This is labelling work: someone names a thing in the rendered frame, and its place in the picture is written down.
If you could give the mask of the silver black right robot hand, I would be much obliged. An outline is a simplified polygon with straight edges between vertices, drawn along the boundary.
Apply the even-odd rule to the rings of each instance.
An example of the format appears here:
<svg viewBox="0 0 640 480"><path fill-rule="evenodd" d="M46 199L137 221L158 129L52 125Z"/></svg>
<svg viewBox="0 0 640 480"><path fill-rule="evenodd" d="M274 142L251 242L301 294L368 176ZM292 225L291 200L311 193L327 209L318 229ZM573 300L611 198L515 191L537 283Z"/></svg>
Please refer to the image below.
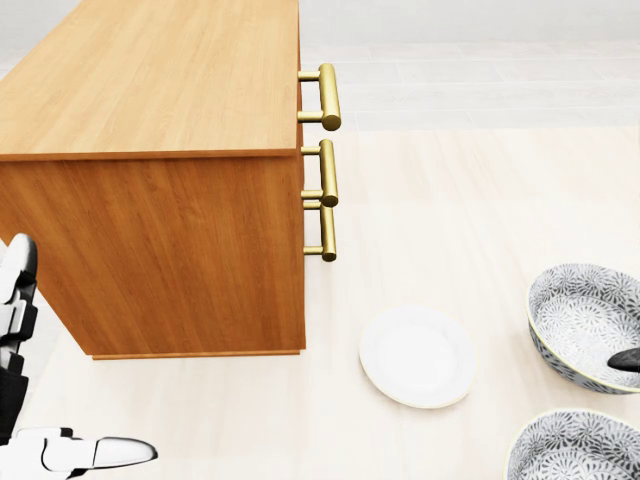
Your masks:
<svg viewBox="0 0 640 480"><path fill-rule="evenodd" d="M640 373L640 347L612 355L607 366L624 372Z"/></svg>

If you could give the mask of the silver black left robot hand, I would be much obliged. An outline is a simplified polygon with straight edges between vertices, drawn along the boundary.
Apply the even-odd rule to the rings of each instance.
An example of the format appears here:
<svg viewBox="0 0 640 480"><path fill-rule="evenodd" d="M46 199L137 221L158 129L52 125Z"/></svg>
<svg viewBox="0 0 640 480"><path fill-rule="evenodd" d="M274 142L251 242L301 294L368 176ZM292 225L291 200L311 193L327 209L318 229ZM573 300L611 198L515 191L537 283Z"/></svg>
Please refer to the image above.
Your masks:
<svg viewBox="0 0 640 480"><path fill-rule="evenodd" d="M0 480L68 480L155 460L156 448L138 439L87 440L66 427L15 429L29 384L19 348L37 319L37 268L36 243L16 234L0 261Z"/></svg>

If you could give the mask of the black white patterned bowl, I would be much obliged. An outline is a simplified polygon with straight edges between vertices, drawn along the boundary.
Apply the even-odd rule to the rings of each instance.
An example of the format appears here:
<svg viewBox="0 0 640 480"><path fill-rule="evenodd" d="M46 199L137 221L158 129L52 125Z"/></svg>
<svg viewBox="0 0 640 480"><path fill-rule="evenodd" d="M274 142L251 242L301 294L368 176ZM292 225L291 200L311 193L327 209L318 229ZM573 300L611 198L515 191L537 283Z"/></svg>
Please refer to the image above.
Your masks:
<svg viewBox="0 0 640 480"><path fill-rule="evenodd" d="M529 332L543 360L587 390L640 394L640 373L608 366L640 347L640 280L589 263L555 265L527 290Z"/></svg>
<svg viewBox="0 0 640 480"><path fill-rule="evenodd" d="M524 425L502 480L640 480L640 429L588 409L555 409Z"/></svg>

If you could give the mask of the wooden cabinet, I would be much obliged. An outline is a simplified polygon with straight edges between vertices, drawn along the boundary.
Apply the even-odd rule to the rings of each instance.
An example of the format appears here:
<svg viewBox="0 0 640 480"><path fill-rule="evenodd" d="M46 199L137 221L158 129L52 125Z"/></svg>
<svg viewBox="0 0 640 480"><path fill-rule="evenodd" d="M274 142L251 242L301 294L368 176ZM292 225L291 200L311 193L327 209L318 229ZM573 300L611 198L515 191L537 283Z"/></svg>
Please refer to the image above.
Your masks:
<svg viewBox="0 0 640 480"><path fill-rule="evenodd" d="M96 359L296 354L298 0L81 0L0 80L0 239Z"/></svg>

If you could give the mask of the white plate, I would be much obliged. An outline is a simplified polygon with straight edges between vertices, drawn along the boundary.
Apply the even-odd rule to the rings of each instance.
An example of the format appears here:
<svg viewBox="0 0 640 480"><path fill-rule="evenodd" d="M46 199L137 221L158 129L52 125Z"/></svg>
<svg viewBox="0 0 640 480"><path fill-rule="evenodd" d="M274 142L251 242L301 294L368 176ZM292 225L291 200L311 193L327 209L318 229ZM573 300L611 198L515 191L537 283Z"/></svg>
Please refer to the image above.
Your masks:
<svg viewBox="0 0 640 480"><path fill-rule="evenodd" d="M427 410L464 399L478 371L469 333L449 315L419 305L393 307L374 317L362 332L359 360L381 393Z"/></svg>

